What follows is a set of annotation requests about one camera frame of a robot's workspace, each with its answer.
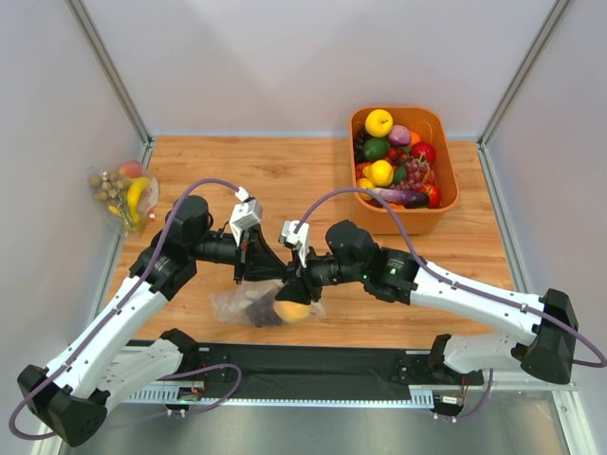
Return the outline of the orange yellow fake peach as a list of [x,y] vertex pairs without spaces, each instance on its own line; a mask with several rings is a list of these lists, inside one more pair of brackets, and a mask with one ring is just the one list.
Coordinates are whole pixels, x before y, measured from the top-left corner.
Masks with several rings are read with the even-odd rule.
[[286,323],[295,323],[307,319],[311,313],[311,306],[286,300],[276,300],[273,310],[277,316]]

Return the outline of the clear polka dot zip bag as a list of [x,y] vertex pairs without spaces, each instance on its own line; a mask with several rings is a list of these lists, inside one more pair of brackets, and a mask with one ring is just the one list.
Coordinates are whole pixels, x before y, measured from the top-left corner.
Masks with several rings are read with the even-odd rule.
[[[254,327],[245,315],[246,307],[265,293],[272,292],[276,296],[282,286],[283,283],[278,280],[242,282],[232,290],[210,295],[214,316],[223,323]],[[326,316],[322,301],[313,302],[310,306],[310,316],[298,322],[323,319]],[[294,323],[283,321],[281,326],[288,324]]]

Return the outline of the dark purple fake grapes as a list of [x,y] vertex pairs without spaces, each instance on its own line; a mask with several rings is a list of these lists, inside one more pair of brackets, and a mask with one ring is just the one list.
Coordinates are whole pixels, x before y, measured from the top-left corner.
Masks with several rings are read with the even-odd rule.
[[283,324],[283,320],[274,311],[274,297],[272,292],[265,293],[246,307],[245,315],[254,327],[276,327]]

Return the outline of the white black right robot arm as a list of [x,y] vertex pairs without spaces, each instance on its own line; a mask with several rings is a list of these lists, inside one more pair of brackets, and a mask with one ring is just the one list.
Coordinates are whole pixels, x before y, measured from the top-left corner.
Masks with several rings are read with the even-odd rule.
[[318,256],[308,231],[308,224],[284,223],[279,242],[292,260],[278,301],[309,305],[326,286],[358,282],[377,300],[440,309],[493,328],[483,336],[437,336],[428,368],[441,379],[521,369],[548,383],[570,381],[579,325],[567,294],[513,292],[450,273],[410,252],[379,246],[348,220],[327,230],[330,251]]

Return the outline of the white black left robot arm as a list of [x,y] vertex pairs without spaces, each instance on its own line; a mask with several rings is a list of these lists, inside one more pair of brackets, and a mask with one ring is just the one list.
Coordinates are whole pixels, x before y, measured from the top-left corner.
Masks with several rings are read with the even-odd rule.
[[206,373],[196,341],[170,329],[144,351],[116,357],[138,328],[192,279],[200,262],[227,264],[237,282],[279,279],[285,269],[261,230],[258,201],[239,195],[230,231],[212,229],[207,201],[182,196],[165,227],[145,249],[112,301],[75,341],[44,367],[29,365],[17,378],[27,408],[52,435],[71,447],[88,441],[108,414],[133,393],[163,379],[197,378]]

